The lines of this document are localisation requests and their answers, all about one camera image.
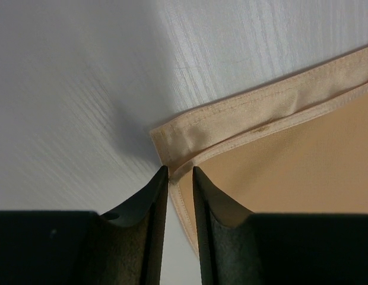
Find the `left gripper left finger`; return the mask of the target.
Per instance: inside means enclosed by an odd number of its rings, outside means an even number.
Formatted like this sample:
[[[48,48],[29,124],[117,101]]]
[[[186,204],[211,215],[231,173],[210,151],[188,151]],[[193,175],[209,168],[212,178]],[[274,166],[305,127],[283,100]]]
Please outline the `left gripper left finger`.
[[[0,284],[159,284],[168,168],[104,214],[0,211]]]

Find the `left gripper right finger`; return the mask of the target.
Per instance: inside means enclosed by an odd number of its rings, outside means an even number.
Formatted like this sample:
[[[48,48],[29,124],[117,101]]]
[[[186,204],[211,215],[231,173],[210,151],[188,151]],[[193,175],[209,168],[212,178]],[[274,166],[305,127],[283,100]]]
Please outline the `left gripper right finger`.
[[[192,172],[203,284],[368,284],[368,214],[254,213]]]

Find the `peach satin cloth napkin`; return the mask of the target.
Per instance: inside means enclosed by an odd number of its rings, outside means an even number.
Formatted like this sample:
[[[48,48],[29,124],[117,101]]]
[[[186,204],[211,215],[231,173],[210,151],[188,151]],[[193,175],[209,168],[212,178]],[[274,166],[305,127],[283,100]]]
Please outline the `peach satin cloth napkin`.
[[[151,131],[198,249],[192,169],[257,213],[368,214],[368,46]]]

